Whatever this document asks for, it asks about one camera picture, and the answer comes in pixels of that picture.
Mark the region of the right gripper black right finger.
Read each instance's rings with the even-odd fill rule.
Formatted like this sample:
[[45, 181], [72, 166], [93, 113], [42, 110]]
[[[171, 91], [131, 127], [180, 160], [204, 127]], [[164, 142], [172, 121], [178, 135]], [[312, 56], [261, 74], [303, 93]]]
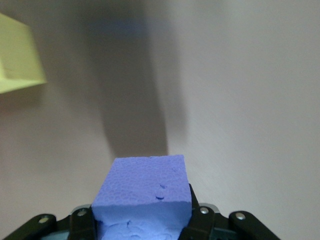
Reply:
[[207, 206], [201, 206], [191, 184], [191, 218], [180, 233], [181, 240], [209, 240], [214, 223], [214, 212]]

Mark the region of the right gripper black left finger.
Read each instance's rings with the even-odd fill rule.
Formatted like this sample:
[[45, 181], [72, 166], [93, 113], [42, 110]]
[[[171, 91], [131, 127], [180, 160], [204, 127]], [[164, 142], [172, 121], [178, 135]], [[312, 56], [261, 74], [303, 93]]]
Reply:
[[70, 214], [71, 240], [97, 240], [97, 221], [90, 204], [74, 208]]

